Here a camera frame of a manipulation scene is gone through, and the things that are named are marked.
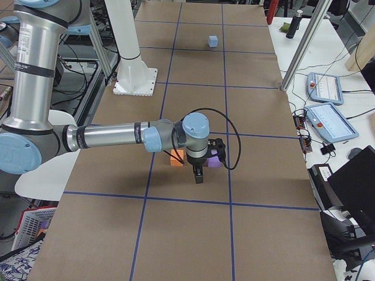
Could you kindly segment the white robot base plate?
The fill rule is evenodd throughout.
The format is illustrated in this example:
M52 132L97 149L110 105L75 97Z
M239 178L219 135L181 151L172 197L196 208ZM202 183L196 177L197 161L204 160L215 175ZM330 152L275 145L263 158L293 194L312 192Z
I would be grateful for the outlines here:
M113 93L115 95L152 96L157 75L157 68L146 67L136 70L129 66L118 73Z

